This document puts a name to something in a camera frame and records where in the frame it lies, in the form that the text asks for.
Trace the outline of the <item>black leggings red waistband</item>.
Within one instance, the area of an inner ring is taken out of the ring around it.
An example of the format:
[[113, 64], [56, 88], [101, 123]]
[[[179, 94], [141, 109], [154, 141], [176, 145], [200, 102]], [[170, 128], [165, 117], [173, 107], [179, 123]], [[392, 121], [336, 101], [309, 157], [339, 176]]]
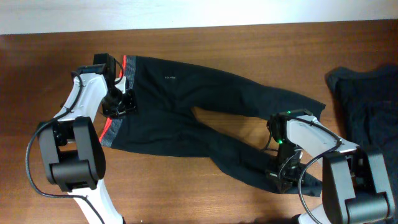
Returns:
[[279, 191], [266, 175], [272, 156], [199, 122], [192, 108], [264, 120], [298, 109], [319, 117], [325, 109], [301, 94], [188, 63], [128, 55], [124, 73], [137, 113], [108, 121], [99, 139], [103, 146], [158, 156], [208, 157], [225, 174], [272, 193]]

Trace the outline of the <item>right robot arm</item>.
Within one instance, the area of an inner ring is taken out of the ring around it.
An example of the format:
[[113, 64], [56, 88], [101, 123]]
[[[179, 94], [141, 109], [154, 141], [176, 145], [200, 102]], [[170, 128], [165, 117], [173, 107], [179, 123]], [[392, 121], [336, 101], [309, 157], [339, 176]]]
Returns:
[[[273, 114], [267, 128], [279, 148], [266, 174], [282, 193], [298, 188], [305, 213], [297, 223], [376, 223], [394, 216], [396, 205], [378, 149], [341, 138], [308, 110]], [[302, 185], [316, 162], [322, 167], [322, 203], [311, 210]]]

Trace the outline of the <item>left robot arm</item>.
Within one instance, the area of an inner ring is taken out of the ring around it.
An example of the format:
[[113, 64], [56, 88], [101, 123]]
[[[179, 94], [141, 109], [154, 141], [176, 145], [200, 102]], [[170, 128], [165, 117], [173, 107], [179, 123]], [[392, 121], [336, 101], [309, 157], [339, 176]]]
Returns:
[[43, 122], [38, 140], [47, 180], [72, 198], [89, 223], [124, 223], [104, 182], [106, 159], [93, 125], [97, 110], [108, 119], [136, 111], [134, 94], [118, 61], [79, 67], [72, 72], [73, 88], [62, 109]]

